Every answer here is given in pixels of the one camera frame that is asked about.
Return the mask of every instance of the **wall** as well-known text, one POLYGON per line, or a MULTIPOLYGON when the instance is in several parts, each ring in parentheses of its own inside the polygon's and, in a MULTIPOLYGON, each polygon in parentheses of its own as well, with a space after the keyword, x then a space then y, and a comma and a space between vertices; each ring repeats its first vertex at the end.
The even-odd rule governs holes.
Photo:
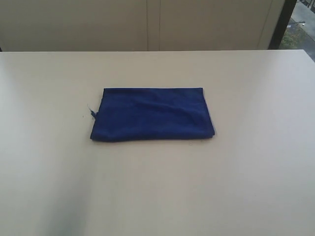
POLYGON ((4 51, 267 49, 284 0, 2 0, 4 51))

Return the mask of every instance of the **white table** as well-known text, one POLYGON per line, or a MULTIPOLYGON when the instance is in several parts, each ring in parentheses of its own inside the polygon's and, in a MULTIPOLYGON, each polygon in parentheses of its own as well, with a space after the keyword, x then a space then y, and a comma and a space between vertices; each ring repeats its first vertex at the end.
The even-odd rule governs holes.
POLYGON ((1 236, 314 236, 304 51, 0 53, 1 236), (211 140, 94 143, 104 87, 204 87, 211 140))

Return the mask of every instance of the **blue cloth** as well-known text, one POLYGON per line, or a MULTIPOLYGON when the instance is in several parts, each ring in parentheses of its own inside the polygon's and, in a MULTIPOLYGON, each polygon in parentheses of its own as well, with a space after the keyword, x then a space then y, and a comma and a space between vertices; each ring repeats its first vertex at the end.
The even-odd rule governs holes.
POLYGON ((213 129, 202 88, 105 88, 91 139, 208 139, 213 129))

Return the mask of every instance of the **blue microfiber cloth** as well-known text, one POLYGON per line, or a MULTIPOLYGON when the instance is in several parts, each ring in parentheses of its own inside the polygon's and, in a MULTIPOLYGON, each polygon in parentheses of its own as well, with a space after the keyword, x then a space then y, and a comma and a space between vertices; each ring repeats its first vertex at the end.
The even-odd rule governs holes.
POLYGON ((91 139, 208 139, 214 136, 202 88, 105 88, 91 139))

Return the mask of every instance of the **folded towel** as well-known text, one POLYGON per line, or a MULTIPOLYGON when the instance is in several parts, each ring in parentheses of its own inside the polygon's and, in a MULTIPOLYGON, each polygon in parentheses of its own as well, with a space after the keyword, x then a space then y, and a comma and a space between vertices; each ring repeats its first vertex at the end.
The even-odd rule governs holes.
POLYGON ((208 139, 214 134, 202 88, 105 88, 91 139, 208 139))

